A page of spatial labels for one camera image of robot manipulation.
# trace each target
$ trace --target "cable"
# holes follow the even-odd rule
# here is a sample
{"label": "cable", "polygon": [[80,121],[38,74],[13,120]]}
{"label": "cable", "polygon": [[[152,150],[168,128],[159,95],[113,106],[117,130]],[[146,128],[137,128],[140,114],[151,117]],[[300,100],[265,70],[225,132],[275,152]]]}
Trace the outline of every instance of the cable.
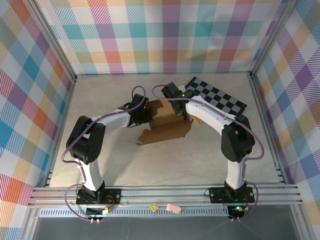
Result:
{"label": "cable", "polygon": [[167,101],[188,101],[188,102],[194,102],[196,104],[200,104],[202,106],[205,106],[207,109],[213,111],[214,113],[218,114],[219,116],[223,117],[224,119],[226,120],[229,120],[229,121],[232,121],[233,123],[243,127],[245,130],[247,130],[253,137],[254,139],[258,142],[260,148],[261,148],[261,154],[259,156],[256,156],[256,157],[247,157],[246,159],[244,159],[243,161],[243,167],[242,167],[242,172],[241,172],[241,178],[243,179],[243,181],[247,184],[250,184],[250,185],[253,185],[255,190],[256,190],[256,198],[255,198],[255,202],[254,202],[254,205],[252,207],[252,209],[250,210],[250,212],[248,214],[246,214],[245,216],[243,216],[241,219],[244,219],[244,218],[247,218],[248,216],[250,216],[252,214],[252,212],[254,211],[254,209],[256,208],[257,204],[258,204],[258,199],[259,199],[259,192],[258,192],[258,188],[257,186],[253,183],[253,182],[248,182],[244,176],[245,176],[245,171],[246,171],[246,166],[247,166],[247,161],[248,160],[259,160],[259,159],[262,159],[265,155],[265,148],[261,142],[261,140],[259,139],[259,137],[249,128],[247,127],[246,125],[244,125],[243,123],[231,118],[231,117],[228,117],[227,115],[224,115],[222,112],[216,110],[215,108],[213,108],[212,106],[210,106],[209,104],[205,103],[205,102],[202,102],[202,101],[198,101],[198,100],[195,100],[195,99],[192,99],[192,98],[185,98],[185,97],[177,97],[177,98],[166,98],[166,97],[160,97],[160,96],[157,96],[155,94],[155,89],[156,88],[159,88],[159,87],[165,87],[166,85],[156,85],[152,88],[152,95],[154,97],[156,97],[157,99],[160,99],[160,100],[167,100]]}
{"label": "cable", "polygon": [[108,203],[110,202],[110,201],[109,201],[109,198],[112,199],[112,206],[111,206],[111,204],[109,204],[110,207],[112,208],[112,207],[115,205],[115,203],[116,203],[114,197],[111,196],[111,195],[107,195],[107,196],[105,196],[105,198],[108,200]]}
{"label": "cable", "polygon": [[207,192],[208,190],[210,190],[210,189],[208,188],[207,190],[204,191],[204,196],[207,197],[207,198],[210,198],[210,196],[208,196],[208,195],[206,194],[206,192]]}
{"label": "cable", "polygon": [[247,208],[247,207],[248,207],[248,204],[249,204],[249,200],[248,200],[247,195],[243,194],[243,196],[244,196],[244,198],[245,198],[245,202],[246,202],[245,207]]}
{"label": "cable", "polygon": [[75,189],[75,195],[77,195],[77,197],[80,197],[79,189],[81,189],[81,187],[79,187],[79,186]]}
{"label": "cable", "polygon": [[101,121],[102,119],[104,119],[104,118],[106,118],[106,117],[110,117],[110,116],[117,115],[117,114],[123,114],[123,113],[130,112],[130,111],[132,111],[132,110],[135,110],[135,109],[139,108],[139,107],[143,104],[143,102],[145,101],[145,99],[146,99],[146,90],[145,90],[145,88],[144,88],[143,86],[140,86],[140,85],[135,86],[135,87],[132,89],[132,91],[131,91],[131,96],[132,96],[132,98],[133,98],[133,96],[134,96],[134,91],[135,91],[137,88],[141,88],[142,91],[143,91],[143,98],[142,98],[141,102],[140,102],[137,106],[135,106],[135,107],[133,107],[133,108],[130,108],[130,109],[123,110],[123,111],[107,113],[107,114],[105,114],[105,115],[103,115],[103,116],[101,116],[101,117],[98,117],[96,120],[92,121],[92,122],[85,128],[85,130],[66,148],[66,150],[63,152],[63,154],[62,154],[62,156],[61,156],[61,161],[62,161],[63,163],[67,163],[67,164],[70,164],[70,163],[77,164],[77,165],[79,166],[79,168],[80,168],[81,175],[82,175],[82,177],[83,177],[82,183],[77,183],[77,184],[74,184],[74,185],[68,187],[67,190],[66,190],[65,193],[64,193],[64,202],[65,202],[66,206],[68,207],[68,209],[69,209],[74,215],[76,215],[78,218],[80,218],[80,219],[82,219],[82,220],[85,220],[85,221],[88,221],[88,222],[91,222],[91,223],[92,223],[92,221],[91,221],[90,219],[79,215],[78,213],[76,213],[76,212],[70,207],[70,205],[69,205],[69,203],[68,203],[68,201],[67,201],[67,194],[68,194],[68,192],[69,192],[72,188],[74,188],[74,187],[82,187],[83,185],[85,185],[85,183],[87,182],[86,174],[85,174],[85,171],[84,171],[84,169],[83,169],[83,166],[82,166],[82,164],[81,164],[80,162],[77,162],[77,161],[75,161],[75,160],[65,160],[65,156],[66,156],[67,153],[72,149],[72,147],[87,133],[87,131],[88,131],[94,124],[96,124],[97,122]]}
{"label": "cable", "polygon": [[105,210],[105,208],[102,208],[102,209],[100,209],[98,211],[91,212],[90,215],[100,214],[100,213],[102,213],[103,210]]}

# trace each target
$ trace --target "small yellow object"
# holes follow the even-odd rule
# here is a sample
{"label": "small yellow object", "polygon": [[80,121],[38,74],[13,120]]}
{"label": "small yellow object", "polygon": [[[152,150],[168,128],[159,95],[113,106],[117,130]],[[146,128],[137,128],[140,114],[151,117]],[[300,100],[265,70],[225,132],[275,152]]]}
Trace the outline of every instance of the small yellow object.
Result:
{"label": "small yellow object", "polygon": [[157,210],[159,209],[159,207],[158,207],[158,205],[157,205],[156,203],[153,203],[153,204],[150,206],[150,208],[151,208],[151,211],[152,211],[152,212],[155,212],[155,211],[157,211]]}
{"label": "small yellow object", "polygon": [[112,213],[112,208],[111,207],[105,207],[104,210],[102,211],[103,215],[107,215]]}

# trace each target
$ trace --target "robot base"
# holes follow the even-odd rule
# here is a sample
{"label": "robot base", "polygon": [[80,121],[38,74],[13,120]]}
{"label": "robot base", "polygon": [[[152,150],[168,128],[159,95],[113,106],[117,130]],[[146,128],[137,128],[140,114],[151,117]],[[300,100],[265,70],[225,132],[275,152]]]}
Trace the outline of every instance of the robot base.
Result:
{"label": "robot base", "polygon": [[121,189],[118,188],[104,188],[103,193],[101,193],[103,197],[101,197],[99,200],[92,197],[91,194],[86,192],[85,189],[80,188],[77,191],[77,199],[76,204],[77,205],[117,205],[120,204],[121,199]]}
{"label": "robot base", "polygon": [[212,204],[231,204],[231,203],[239,203],[239,204],[246,204],[248,199],[248,203],[255,202],[255,196],[252,190],[252,187],[246,187],[244,190],[238,195],[238,197],[234,200],[231,200],[226,195],[226,188],[225,187],[211,187],[209,188],[209,197],[210,202]]}

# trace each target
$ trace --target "gray floor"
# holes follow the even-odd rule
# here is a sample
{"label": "gray floor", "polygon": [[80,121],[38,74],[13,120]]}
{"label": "gray floor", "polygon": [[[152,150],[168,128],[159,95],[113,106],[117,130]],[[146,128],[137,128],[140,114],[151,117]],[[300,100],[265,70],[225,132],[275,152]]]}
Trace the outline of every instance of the gray floor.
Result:
{"label": "gray floor", "polygon": [[290,206],[258,206],[247,219],[222,216],[109,217],[88,224],[76,217],[40,217],[33,240],[298,240]]}
{"label": "gray floor", "polygon": [[[152,101],[153,86],[174,82],[186,85],[194,76],[206,81],[247,104],[244,111],[252,130],[260,137],[265,156],[250,161],[246,178],[250,182],[278,182],[267,139],[258,109],[245,73],[221,74],[126,74],[80,76],[75,85],[58,157],[54,166],[51,187],[66,187],[81,182],[79,169],[74,164],[60,161],[66,141],[81,115],[101,116],[113,112],[131,101],[131,90],[142,85]],[[219,134],[206,124],[193,123],[185,138],[153,143],[135,144],[147,124],[134,128],[119,128],[105,136],[98,158],[100,173],[108,186],[130,185],[190,185],[223,183],[227,176],[227,160],[221,153]],[[252,156],[260,154],[256,144]]]}

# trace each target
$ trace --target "cardboard box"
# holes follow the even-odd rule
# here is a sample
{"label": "cardboard box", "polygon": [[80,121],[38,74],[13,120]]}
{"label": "cardboard box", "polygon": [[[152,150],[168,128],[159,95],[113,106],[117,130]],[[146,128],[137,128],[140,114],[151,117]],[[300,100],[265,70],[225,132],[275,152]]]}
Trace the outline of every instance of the cardboard box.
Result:
{"label": "cardboard box", "polygon": [[150,129],[143,130],[138,137],[137,145],[183,138],[190,131],[193,120],[188,116],[185,122],[183,116],[176,116],[169,101],[150,101],[147,106],[151,108],[153,120],[149,123]]}

